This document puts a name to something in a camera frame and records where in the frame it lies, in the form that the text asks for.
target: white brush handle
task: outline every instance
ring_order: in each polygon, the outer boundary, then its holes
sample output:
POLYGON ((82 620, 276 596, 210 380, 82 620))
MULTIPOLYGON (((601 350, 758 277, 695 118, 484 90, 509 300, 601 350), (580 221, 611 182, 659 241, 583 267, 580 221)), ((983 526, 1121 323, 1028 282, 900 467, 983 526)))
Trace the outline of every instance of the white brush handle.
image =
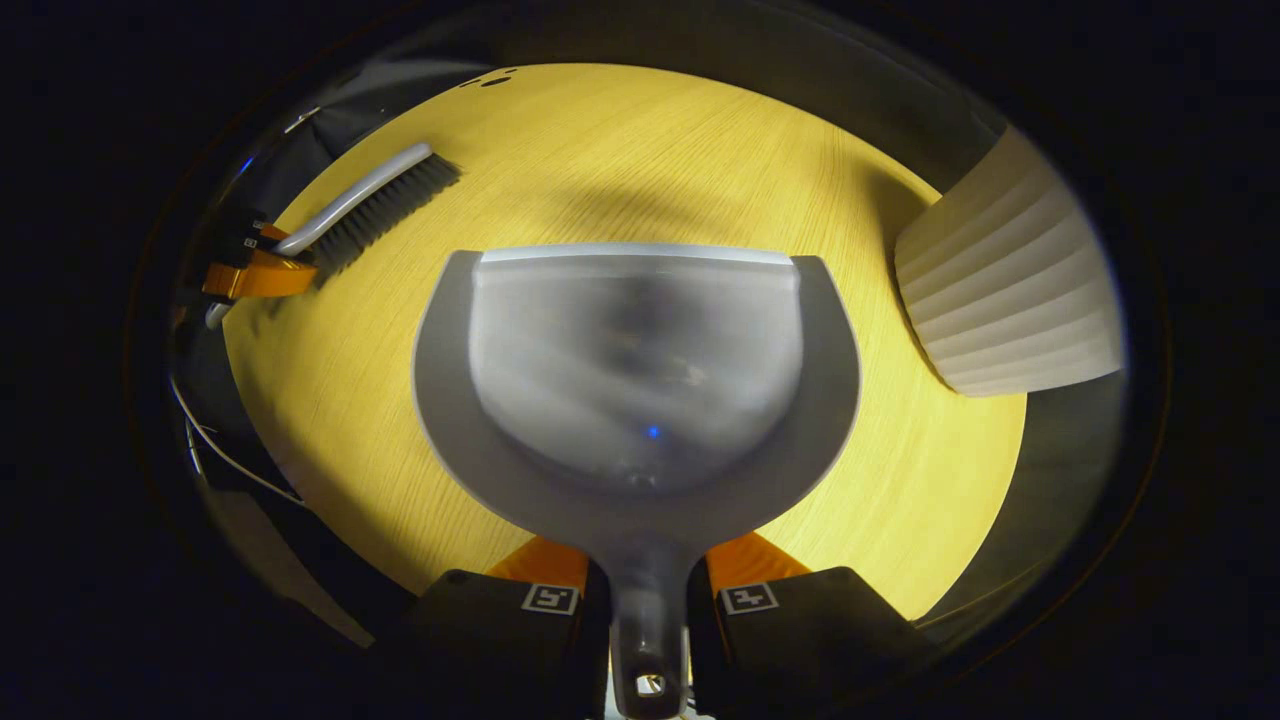
POLYGON ((1012 128, 902 231, 893 265, 920 345, 964 395, 1061 387, 1124 365, 1102 246, 1062 178, 1012 128))
MULTIPOLYGON (((276 245, 271 252, 276 255, 283 255, 285 258, 293 258, 311 247, 315 241, 320 240, 320 236, 332 228, 338 220, 352 211, 357 205, 364 202, 370 195, 381 190, 381 187, 393 179, 398 178, 404 173, 404 170, 412 168, 413 165, 426 160, 431 156, 431 146, 425 142, 419 142, 416 145, 410 145, 404 150, 401 150, 393 155, 389 160, 374 168, 369 174, 360 178, 356 184, 348 187, 342 195, 335 197, 333 202, 328 204, 319 213, 311 217, 297 232, 289 234, 279 245, 276 245)), ((205 325, 209 329, 216 328, 227 313, 230 313, 230 304, 215 302, 209 306, 205 313, 205 325)))

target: wood grain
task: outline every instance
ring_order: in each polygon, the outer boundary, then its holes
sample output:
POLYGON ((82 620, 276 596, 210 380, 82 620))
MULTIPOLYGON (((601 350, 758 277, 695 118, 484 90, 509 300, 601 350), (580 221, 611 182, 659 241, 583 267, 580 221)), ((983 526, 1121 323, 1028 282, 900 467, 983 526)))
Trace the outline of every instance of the wood grain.
POLYGON ((966 398, 932 373, 886 242, 938 195, 835 126, 701 78, 621 65, 494 70, 396 118, 282 214, 293 229, 357 177, 428 141, 465 176, 321 291, 227 318, 264 442, 356 551, 422 591, 529 538, 443 471, 413 411, 410 355, 453 250, 666 241, 819 255, 863 355, 863 397, 829 477, 760 532, 814 569, 847 565, 916 618, 955 582, 1005 497, 1025 396, 966 398))

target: black bristles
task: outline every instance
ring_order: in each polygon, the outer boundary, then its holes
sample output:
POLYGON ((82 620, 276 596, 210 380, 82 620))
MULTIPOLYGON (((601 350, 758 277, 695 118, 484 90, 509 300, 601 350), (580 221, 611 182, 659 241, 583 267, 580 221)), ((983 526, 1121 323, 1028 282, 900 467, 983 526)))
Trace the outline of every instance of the black bristles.
POLYGON ((384 184, 311 246, 320 274, 329 277, 352 264, 365 247, 457 182, 461 174, 457 165, 433 154, 384 184))

